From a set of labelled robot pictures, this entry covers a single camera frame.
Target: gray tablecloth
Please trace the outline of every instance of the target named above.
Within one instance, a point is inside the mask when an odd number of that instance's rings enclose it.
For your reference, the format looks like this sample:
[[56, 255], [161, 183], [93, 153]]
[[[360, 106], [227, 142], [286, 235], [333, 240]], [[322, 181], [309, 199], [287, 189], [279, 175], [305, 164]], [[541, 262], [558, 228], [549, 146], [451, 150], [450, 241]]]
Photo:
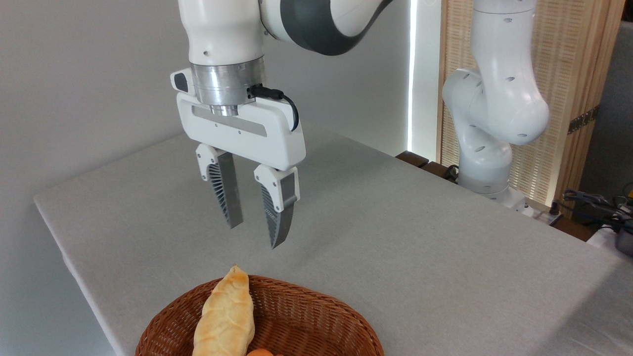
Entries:
[[304, 125], [301, 201], [268, 242], [256, 164], [231, 230], [185, 136], [35, 201], [115, 350], [185, 291], [246, 272], [332, 295], [386, 355], [633, 354], [633, 267], [461, 187]]

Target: white robot link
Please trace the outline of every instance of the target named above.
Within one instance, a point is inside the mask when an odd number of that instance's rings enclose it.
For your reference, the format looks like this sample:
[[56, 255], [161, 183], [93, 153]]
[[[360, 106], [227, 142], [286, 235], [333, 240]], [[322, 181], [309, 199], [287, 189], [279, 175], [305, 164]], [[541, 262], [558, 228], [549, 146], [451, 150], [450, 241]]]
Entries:
[[171, 74], [186, 134], [200, 142], [231, 228], [242, 222], [233, 154], [256, 161], [270, 244], [288, 235], [299, 200], [296, 165], [306, 156], [294, 103], [266, 88], [263, 36], [334, 56], [352, 49], [391, 0], [179, 0], [190, 68]]
[[459, 185], [526, 215], [525, 195], [508, 180], [510, 143], [531, 143], [549, 120], [530, 53], [535, 8], [536, 0], [474, 0], [478, 68], [456, 70], [442, 90], [460, 144]]

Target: bread roll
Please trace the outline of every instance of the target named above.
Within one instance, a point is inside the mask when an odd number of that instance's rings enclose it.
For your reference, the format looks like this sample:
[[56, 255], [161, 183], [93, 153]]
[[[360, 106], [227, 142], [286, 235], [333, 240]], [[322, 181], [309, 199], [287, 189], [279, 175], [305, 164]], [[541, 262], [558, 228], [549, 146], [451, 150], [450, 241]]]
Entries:
[[246, 356], [273, 356], [273, 354], [264, 348], [258, 348], [257, 350], [249, 352]]
[[204, 303], [194, 333], [193, 356], [245, 356], [254, 334], [248, 275], [233, 265]]

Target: cable connector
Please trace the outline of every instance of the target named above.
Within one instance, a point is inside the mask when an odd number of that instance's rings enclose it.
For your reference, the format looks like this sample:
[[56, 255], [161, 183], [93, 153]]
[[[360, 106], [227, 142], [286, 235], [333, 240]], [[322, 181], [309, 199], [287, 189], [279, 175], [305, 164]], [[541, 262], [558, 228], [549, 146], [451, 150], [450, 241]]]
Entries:
[[292, 116], [294, 118], [294, 124], [292, 125], [291, 132], [297, 129], [297, 127], [299, 126], [299, 110], [297, 110], [297, 106], [294, 104], [292, 100], [290, 100], [290, 98], [288, 98], [284, 94], [284, 92], [278, 89], [267, 88], [263, 84], [258, 84], [256, 86], [247, 88], [246, 92], [248, 93], [249, 99], [257, 98], [259, 96], [262, 98], [268, 98], [268, 99], [273, 99], [273, 100], [286, 100], [290, 104], [290, 107], [292, 108]]
[[263, 84], [259, 84], [257, 86], [252, 86], [246, 89], [248, 93], [248, 98], [256, 98], [261, 96], [262, 98], [268, 98], [273, 100], [281, 100], [284, 98], [284, 92], [278, 89], [271, 89], [265, 87]]

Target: wicker basket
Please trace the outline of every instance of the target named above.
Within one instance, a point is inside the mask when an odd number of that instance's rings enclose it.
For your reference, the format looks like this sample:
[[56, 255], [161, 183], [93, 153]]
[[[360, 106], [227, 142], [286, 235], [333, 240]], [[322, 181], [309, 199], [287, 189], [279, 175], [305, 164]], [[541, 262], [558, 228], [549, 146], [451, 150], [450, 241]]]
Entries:
[[[136, 356], [191, 355], [202, 306], [220, 281], [201, 284], [165, 307], [147, 326]], [[384, 356], [369, 323], [349, 305], [295, 284], [249, 276], [255, 337], [248, 351], [274, 355]]]

